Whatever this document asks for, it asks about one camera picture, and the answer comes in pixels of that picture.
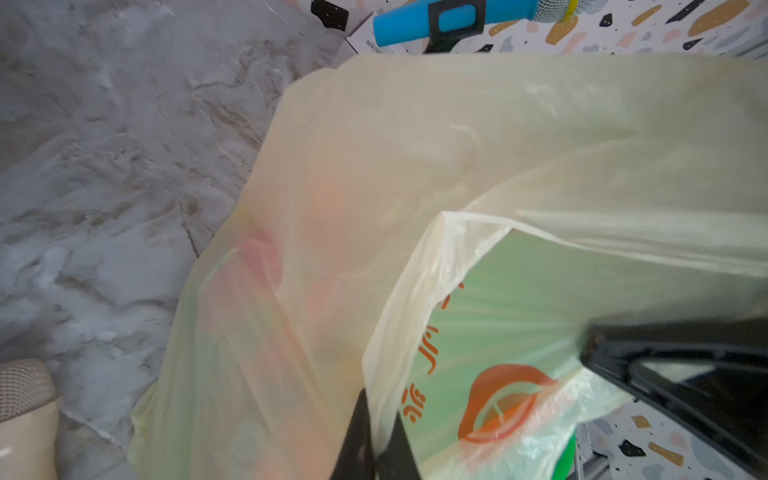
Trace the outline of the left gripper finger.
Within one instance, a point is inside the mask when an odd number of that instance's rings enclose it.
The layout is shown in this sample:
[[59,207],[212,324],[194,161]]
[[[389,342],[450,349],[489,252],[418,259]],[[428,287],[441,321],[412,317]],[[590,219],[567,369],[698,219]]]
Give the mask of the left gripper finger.
[[360,391],[330,480],[420,480],[401,416],[386,449],[376,454],[366,390]]

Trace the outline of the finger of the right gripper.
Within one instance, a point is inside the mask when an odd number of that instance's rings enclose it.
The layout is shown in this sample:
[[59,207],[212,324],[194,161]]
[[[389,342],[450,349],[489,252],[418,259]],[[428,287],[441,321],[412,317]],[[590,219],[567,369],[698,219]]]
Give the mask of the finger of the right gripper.
[[580,361],[747,473],[766,476],[766,317],[594,323]]

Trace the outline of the yellow plastic bag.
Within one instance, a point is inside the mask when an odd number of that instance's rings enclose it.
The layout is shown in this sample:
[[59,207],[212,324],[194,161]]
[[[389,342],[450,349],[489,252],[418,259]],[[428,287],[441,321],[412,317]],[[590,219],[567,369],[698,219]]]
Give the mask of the yellow plastic bag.
[[[759,316],[765,62],[358,56],[283,96],[130,458],[329,479],[365,389],[374,452],[400,415],[421,479],[551,479],[643,402],[582,365],[590,325]],[[755,477],[650,408],[602,426],[620,475]]]

